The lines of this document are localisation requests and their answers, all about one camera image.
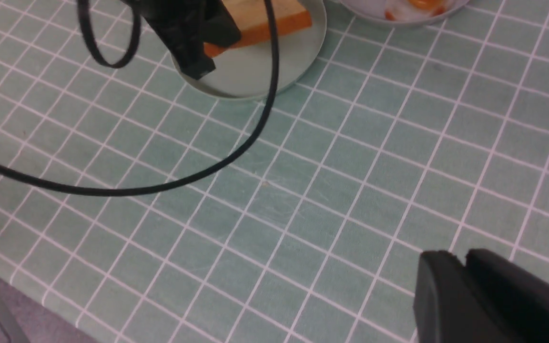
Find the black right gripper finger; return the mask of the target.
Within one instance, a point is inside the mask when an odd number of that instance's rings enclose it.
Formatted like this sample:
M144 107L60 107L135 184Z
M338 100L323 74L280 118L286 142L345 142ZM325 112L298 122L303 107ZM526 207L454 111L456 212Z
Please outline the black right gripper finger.
M418 260L420 343L549 343L549 283L485 248Z

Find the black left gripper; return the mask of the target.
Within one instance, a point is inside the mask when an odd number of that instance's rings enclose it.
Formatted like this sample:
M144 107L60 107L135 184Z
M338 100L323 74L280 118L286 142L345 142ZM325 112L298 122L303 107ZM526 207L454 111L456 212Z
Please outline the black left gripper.
M200 80L216 69L212 46L227 49L241 30L222 0L129 0L172 53L177 69Z

